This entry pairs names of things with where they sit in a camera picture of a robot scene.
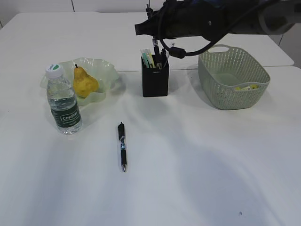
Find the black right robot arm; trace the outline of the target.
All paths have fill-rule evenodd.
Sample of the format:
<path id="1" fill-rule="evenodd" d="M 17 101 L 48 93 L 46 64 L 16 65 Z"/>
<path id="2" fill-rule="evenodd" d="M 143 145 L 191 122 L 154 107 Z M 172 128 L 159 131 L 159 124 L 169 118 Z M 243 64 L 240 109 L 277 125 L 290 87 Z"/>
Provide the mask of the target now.
<path id="1" fill-rule="evenodd" d="M 280 35 L 300 22 L 299 0 L 167 0 L 150 18 L 135 25 L 135 33 L 214 41 L 228 33 Z"/>

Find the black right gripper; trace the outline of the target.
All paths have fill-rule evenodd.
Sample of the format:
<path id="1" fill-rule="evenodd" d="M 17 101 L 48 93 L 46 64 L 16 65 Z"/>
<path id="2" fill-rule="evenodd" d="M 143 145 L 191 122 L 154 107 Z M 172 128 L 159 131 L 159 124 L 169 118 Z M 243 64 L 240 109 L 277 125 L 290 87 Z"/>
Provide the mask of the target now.
<path id="1" fill-rule="evenodd" d="M 136 35 L 157 39 L 201 36 L 214 40 L 231 24 L 233 0 L 167 0 L 146 21 L 135 24 Z"/>

